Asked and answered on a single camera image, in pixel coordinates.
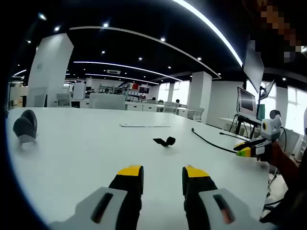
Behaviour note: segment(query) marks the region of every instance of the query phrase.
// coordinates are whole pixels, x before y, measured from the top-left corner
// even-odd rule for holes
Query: ceiling
[[[289,44],[274,30],[261,29],[261,22],[257,23],[257,20],[250,16],[240,0],[187,0],[187,2],[213,22],[242,61],[244,61],[246,44],[250,37],[251,40],[256,40],[256,51],[259,51],[265,67],[307,76],[307,58],[299,52],[291,52]],[[35,49],[41,39],[57,33],[67,33],[74,45],[67,71],[70,75],[66,78],[84,79],[88,77],[85,73],[107,75],[104,70],[111,69],[121,71],[119,76],[122,77],[156,83],[175,81],[142,70],[101,64],[79,64],[74,61],[115,63],[168,76],[177,74],[176,78],[183,81],[189,80],[191,73],[197,71],[206,71],[213,77],[217,77],[201,63],[185,54],[139,35],[106,29],[69,30],[71,27],[102,26],[104,23],[108,23],[109,27],[131,30],[157,39],[164,37],[166,43],[194,58],[201,57],[203,64],[215,73],[221,73],[222,81],[246,79],[242,68],[221,39],[193,13],[172,0],[80,0],[78,2],[67,0],[45,3],[44,7],[40,5],[32,7],[28,5],[29,10],[20,11],[19,14],[22,16],[19,26],[24,30],[20,30],[20,45],[16,52],[12,73],[27,69],[28,71],[20,75],[24,76],[25,84],[27,84],[29,70],[35,56]],[[301,36],[302,43],[306,44],[306,35],[301,29],[303,25],[299,20],[301,9],[293,9],[297,9],[298,13],[289,15],[289,19],[293,19],[291,25]],[[47,17],[46,21],[38,18],[39,12]],[[54,31],[55,26],[60,26],[59,31]],[[291,57],[286,61],[285,51],[290,51]],[[280,80],[282,76],[270,73],[264,74],[263,78]],[[287,82],[292,85],[301,84],[294,79],[289,79]]]

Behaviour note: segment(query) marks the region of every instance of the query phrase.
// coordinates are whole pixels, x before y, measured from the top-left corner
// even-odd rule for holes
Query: computer monitor
[[[255,96],[238,87],[238,112],[256,117]]]
[[[255,90],[259,92],[264,72],[264,65],[262,63],[260,56],[256,53],[250,41],[248,43],[246,50],[246,57],[243,66],[243,71],[245,72],[248,79],[254,86]]]
[[[268,86],[265,88],[265,91],[261,95],[260,100],[266,99],[269,96],[269,93],[271,92],[271,89],[272,89],[274,83],[275,83],[275,80],[271,81],[268,84]]]

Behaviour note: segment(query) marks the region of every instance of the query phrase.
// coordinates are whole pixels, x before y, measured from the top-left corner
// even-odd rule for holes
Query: ceiling light
[[[243,62],[241,61],[239,55],[236,53],[234,48],[231,46],[231,44],[228,42],[228,40],[225,38],[225,36],[219,31],[216,26],[203,15],[201,12],[199,12],[197,9],[195,9],[193,6],[185,2],[184,0],[173,0],[174,2],[177,2],[179,5],[183,6],[193,14],[195,14],[199,19],[201,19],[204,23],[206,23],[215,33],[219,36],[219,38],[224,42],[224,44],[228,47],[230,52],[233,54],[239,65],[242,67]]]
[[[105,75],[105,74],[91,74],[91,73],[86,73],[86,75],[92,75],[92,76],[107,76],[107,77],[112,77],[112,78],[123,78],[123,79],[129,79],[129,80],[135,80],[135,81],[143,81],[146,83],[151,83],[151,84],[156,84],[158,85],[158,83],[155,82],[151,82],[151,81],[147,81],[147,80],[139,80],[139,79],[134,79],[134,78],[125,78],[125,77],[119,77],[119,76],[111,76],[111,75]]]
[[[146,71],[146,72],[149,72],[149,73],[158,74],[158,75],[161,75],[161,76],[164,76],[164,77],[167,77],[167,78],[175,79],[177,81],[183,81],[183,80],[171,77],[171,76],[167,76],[167,75],[165,75],[163,73],[158,73],[158,72],[154,72],[154,71],[151,71],[151,70],[141,69],[141,68],[137,68],[137,67],[133,67],[133,66],[125,66],[125,65],[120,65],[120,64],[113,64],[113,63],[106,63],[106,62],[94,62],[94,61],[74,61],[74,63],[91,63],[91,64],[102,64],[102,65],[120,66],[120,67],[137,69],[137,70],[142,70],[142,71]]]
[[[25,71],[27,71],[27,70],[24,69],[24,70],[22,70],[22,71],[20,71],[20,72],[18,72],[18,73],[15,73],[14,76],[16,76],[17,74],[23,73],[23,72],[25,72]]]
[[[43,15],[42,13],[39,13],[38,16],[39,16],[40,19],[42,19],[42,20],[44,20],[44,21],[47,20],[46,16]]]

